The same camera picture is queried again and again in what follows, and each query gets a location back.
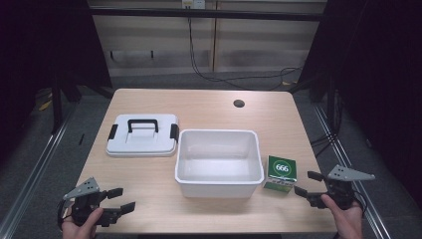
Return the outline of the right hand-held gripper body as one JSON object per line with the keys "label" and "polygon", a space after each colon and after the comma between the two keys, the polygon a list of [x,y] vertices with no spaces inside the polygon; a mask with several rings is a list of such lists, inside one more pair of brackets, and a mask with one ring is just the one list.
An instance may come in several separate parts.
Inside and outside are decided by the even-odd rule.
{"label": "right hand-held gripper body", "polygon": [[356,201],[362,206],[362,203],[356,198],[355,190],[352,187],[354,181],[374,180],[375,175],[361,172],[355,169],[336,165],[327,175],[324,184],[327,192],[325,193],[337,206],[342,209],[348,209]]}

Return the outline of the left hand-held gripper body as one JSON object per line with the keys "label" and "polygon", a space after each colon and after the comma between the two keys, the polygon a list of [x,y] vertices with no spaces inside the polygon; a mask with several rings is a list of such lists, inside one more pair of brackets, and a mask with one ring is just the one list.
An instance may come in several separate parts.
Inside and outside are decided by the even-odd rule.
{"label": "left hand-held gripper body", "polygon": [[108,192],[100,190],[93,177],[88,178],[79,186],[66,193],[63,200],[70,204],[73,200],[71,217],[75,224],[81,226],[86,223],[91,213],[107,198]]}

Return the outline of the small green and white carton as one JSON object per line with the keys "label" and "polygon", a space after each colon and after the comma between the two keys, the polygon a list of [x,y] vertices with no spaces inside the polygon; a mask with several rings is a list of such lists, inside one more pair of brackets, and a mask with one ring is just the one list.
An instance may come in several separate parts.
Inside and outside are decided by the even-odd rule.
{"label": "small green and white carton", "polygon": [[294,160],[268,156],[264,188],[289,193],[297,181],[297,165]]}

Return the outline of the white lid with black handle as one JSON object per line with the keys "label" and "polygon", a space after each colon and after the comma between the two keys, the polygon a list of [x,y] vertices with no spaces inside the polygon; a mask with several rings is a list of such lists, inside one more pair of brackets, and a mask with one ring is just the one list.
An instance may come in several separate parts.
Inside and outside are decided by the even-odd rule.
{"label": "white lid with black handle", "polygon": [[119,115],[108,135],[106,153],[114,157],[171,156],[178,134],[176,115]]}

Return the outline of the white plastic storage box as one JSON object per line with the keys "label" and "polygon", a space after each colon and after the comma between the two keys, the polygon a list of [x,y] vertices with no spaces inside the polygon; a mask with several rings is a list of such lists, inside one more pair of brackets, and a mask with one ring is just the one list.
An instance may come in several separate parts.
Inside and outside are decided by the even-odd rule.
{"label": "white plastic storage box", "polygon": [[174,174],[185,197],[250,198],[265,179],[258,136],[252,130],[185,129]]}

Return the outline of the person's left hand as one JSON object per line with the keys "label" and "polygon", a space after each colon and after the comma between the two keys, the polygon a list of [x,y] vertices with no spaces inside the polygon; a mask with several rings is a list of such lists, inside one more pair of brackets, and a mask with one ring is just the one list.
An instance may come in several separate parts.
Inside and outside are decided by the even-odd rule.
{"label": "person's left hand", "polygon": [[63,239],[94,239],[97,232],[96,223],[103,212],[102,208],[97,208],[82,226],[76,225],[72,218],[65,219],[62,224]]}

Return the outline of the person's right hand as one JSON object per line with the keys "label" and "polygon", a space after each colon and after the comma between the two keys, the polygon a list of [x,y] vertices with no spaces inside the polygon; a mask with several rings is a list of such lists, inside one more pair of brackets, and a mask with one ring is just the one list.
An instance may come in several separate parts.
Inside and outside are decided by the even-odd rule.
{"label": "person's right hand", "polygon": [[333,216],[337,230],[335,239],[363,239],[363,211],[358,202],[354,201],[348,209],[342,210],[328,195],[323,194],[320,198]]}

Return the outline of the black curtain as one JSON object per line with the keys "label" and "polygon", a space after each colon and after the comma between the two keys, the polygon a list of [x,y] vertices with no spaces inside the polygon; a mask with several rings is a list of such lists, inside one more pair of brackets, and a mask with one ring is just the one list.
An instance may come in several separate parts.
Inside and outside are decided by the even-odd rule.
{"label": "black curtain", "polygon": [[422,209],[422,0],[326,0],[299,84],[335,87]]}
{"label": "black curtain", "polygon": [[0,0],[0,163],[17,144],[36,93],[111,86],[88,0]]}

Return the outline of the black horizontal metal bar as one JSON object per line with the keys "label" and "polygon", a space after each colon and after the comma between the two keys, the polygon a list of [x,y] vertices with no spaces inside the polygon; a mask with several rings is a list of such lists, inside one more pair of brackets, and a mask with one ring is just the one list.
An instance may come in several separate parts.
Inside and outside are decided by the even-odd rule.
{"label": "black horizontal metal bar", "polygon": [[324,14],[231,11],[231,10],[93,7],[93,8],[90,8],[89,11],[92,15],[105,15],[105,16],[186,17],[186,18],[215,18],[215,19],[220,18],[220,19],[310,21],[310,22],[319,22],[326,19],[326,16]]}

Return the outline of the aluminium floor rail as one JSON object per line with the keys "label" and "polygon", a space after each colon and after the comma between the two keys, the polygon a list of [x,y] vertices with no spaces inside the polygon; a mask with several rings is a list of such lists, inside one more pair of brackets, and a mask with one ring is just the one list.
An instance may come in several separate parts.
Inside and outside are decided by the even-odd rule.
{"label": "aluminium floor rail", "polygon": [[[329,145],[333,149],[333,152],[341,166],[352,168],[352,163],[340,140],[333,136],[332,130],[328,126],[327,114],[324,112],[321,105],[315,105],[316,116],[322,126],[325,135],[328,137]],[[353,188],[357,191],[357,198],[364,202],[366,209],[363,215],[365,216],[369,226],[371,227],[376,239],[391,239],[385,224],[378,213],[378,210],[374,206],[367,190],[361,181],[355,181],[352,183]]]}
{"label": "aluminium floor rail", "polygon": [[40,183],[41,177],[48,167],[53,154],[67,130],[70,118],[73,116],[77,105],[77,103],[70,103],[67,107],[65,107],[66,113],[64,118],[60,120],[58,125],[54,126],[54,130],[51,133],[49,140],[46,142],[37,163],[20,190],[14,204],[10,207],[10,210],[7,212],[0,224],[0,239],[12,239],[31,198],[33,197],[34,191]]}

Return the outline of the black metal stand post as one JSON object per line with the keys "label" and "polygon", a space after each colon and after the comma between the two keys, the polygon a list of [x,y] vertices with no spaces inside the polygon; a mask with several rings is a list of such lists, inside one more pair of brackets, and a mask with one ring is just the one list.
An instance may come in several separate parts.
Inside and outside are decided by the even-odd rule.
{"label": "black metal stand post", "polygon": [[62,92],[60,80],[57,75],[52,79],[52,103],[54,114],[52,134],[55,134],[60,129],[63,122]]}

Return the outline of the white wall socket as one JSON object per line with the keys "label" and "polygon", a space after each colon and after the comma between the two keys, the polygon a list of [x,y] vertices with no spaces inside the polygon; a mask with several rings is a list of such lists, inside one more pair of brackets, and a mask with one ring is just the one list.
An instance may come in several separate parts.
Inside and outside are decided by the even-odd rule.
{"label": "white wall socket", "polygon": [[206,8],[205,0],[181,0],[183,9],[204,10]]}

